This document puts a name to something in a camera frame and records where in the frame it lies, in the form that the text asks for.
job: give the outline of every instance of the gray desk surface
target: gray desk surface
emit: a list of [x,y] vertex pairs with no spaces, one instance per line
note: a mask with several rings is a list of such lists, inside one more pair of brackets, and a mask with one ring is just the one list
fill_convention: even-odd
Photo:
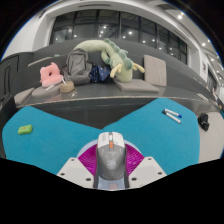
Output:
[[38,104],[57,103],[63,101],[80,101],[94,99],[112,99],[112,98],[159,98],[166,97],[170,99],[180,98],[196,101],[203,101],[194,92],[179,89],[176,87],[161,87],[159,93],[151,92],[123,92],[114,83],[90,83],[88,85],[76,86],[74,92],[71,93],[56,93],[52,96],[35,99],[31,95],[18,108],[24,106],[35,106]]

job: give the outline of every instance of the pen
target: pen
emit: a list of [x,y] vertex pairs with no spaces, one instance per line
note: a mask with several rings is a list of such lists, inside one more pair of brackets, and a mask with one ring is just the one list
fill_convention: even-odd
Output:
[[173,115],[176,115],[177,117],[182,117],[182,115],[181,114],[178,114],[178,113],[176,113],[176,112],[173,112],[172,110],[168,110],[168,109],[164,109],[166,112],[169,112],[170,114],[173,114]]
[[181,123],[180,120],[178,120],[177,118],[175,118],[174,116],[172,116],[171,114],[166,112],[165,110],[163,110],[162,113],[164,113],[166,116],[170,117],[171,119],[175,120],[177,123],[179,123],[179,124]]

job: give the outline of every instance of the wall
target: wall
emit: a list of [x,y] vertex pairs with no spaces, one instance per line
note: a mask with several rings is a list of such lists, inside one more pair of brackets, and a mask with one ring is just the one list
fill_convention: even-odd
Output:
[[[91,4],[92,3],[100,4],[102,2],[105,3],[105,1],[101,0],[101,1],[91,1]],[[207,81],[207,74],[205,74],[202,69],[202,61],[205,60],[206,62],[206,55],[200,49],[200,46],[198,45],[197,41],[195,41],[194,37],[192,37],[191,34],[184,29],[184,27],[181,27],[178,21],[173,19],[170,15],[164,14],[164,11],[161,10],[160,8],[149,7],[142,1],[115,0],[106,2],[110,4],[111,7],[110,8],[100,7],[100,8],[126,11],[136,15],[140,15],[145,18],[151,19],[152,21],[166,27],[171,31],[175,29],[176,31],[181,33],[181,35],[185,36],[187,40],[186,43],[188,44],[190,49],[188,66],[192,70],[194,70],[197,74],[199,74],[205,81]],[[6,50],[3,58],[13,53],[36,51],[42,47],[47,46],[49,43],[49,37],[52,30],[52,26],[54,24],[55,17],[68,12],[80,10],[78,6],[83,5],[83,3],[84,2],[79,1],[63,1],[49,7],[42,18],[40,19],[38,18],[40,13],[35,15],[27,24],[25,24],[25,26],[13,39],[12,43]]]

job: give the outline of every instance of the plush toy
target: plush toy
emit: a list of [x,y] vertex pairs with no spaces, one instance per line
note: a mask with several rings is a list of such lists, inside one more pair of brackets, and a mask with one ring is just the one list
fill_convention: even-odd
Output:
[[87,40],[78,44],[74,49],[81,48],[86,52],[101,51],[101,58],[105,64],[111,66],[110,77],[116,78],[120,82],[130,82],[133,76],[133,69],[139,69],[144,73],[145,70],[142,66],[135,64],[130,58],[127,57],[127,51],[120,49],[114,42],[108,38],[103,40]]
[[47,67],[42,67],[40,69],[40,75],[40,82],[44,88],[62,82],[63,76],[60,74],[58,66],[53,62]]

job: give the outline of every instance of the blue desk mat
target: blue desk mat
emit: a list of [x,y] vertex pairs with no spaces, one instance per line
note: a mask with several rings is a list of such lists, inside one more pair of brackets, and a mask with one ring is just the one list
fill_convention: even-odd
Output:
[[223,119],[224,119],[224,112],[221,110],[221,115],[222,115],[222,117],[223,117]]
[[[164,108],[181,114],[181,124],[164,115]],[[29,124],[33,131],[19,135],[19,127]],[[101,130],[28,106],[7,122],[2,136],[7,159],[34,165],[56,175],[85,144],[107,131],[121,133],[145,157],[154,157],[167,175],[198,163],[197,118],[189,109],[166,98],[156,99]]]

